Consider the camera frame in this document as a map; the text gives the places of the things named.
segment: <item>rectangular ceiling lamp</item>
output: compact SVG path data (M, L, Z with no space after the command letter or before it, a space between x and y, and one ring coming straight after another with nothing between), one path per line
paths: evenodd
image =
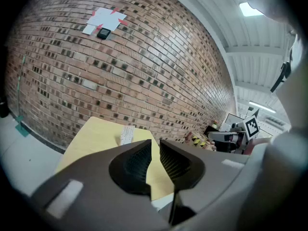
M263 15L259 10L256 10L250 7L248 2L241 3L240 9L242 10L242 13L244 16Z
M276 111L274 111L274 110L272 110L272 109L270 109L270 108L268 108L268 107L265 107L265 106L263 106L263 105L260 105L260 104L258 104L258 103L249 101L249 104L254 105L254 106L256 106L256 107L259 107L259 108L261 108L261 109L267 110L267 111L269 111L269 112L276 113Z

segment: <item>black baseboard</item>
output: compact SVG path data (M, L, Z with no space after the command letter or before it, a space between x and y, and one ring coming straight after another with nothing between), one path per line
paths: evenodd
M14 119L16 119L16 115L10 110L10 114L13 116ZM38 135L36 132L34 132L31 128L29 128L25 123L21 122L21 126L27 130L29 134L31 134L34 138L36 138L38 141L42 142L44 145L47 145L49 148L53 149L56 152L59 152L61 154L64 154L65 150L62 148L56 146L55 144L49 142L42 136Z

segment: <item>fluorescent light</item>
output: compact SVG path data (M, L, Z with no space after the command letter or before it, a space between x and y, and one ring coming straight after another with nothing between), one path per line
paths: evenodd
M242 13L244 16L263 15L259 10L256 10L250 7L248 2L241 3L240 9L242 10Z
M263 105L260 105L260 104L258 104L258 103L249 101L249 104L252 104L252 105L254 105L254 106L256 106L256 107L259 107L259 108L261 108L261 109L267 110L267 111L269 111L269 112L276 113L276 111L274 111L274 110L272 110L272 109L270 109L270 108L268 108L268 107L265 107L265 106L263 106Z

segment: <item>white corrugated ceiling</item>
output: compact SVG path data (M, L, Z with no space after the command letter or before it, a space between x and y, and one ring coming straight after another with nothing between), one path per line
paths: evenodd
M199 18L218 45L234 85L237 115L245 118L249 101L254 101L277 111L260 110L260 121L270 119L288 128L284 108L270 89L288 60L294 40L289 28L263 15L244 17L239 4L246 0L179 1Z

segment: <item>yellow table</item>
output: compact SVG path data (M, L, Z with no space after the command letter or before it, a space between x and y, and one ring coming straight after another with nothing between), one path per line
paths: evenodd
M68 146L56 172L83 156L117 147L123 127L121 124L91 117ZM152 161L147 171L146 183L151 186L152 200L155 200L173 193L174 185L159 160L159 147L151 132L135 128L132 142L147 139L152 140Z

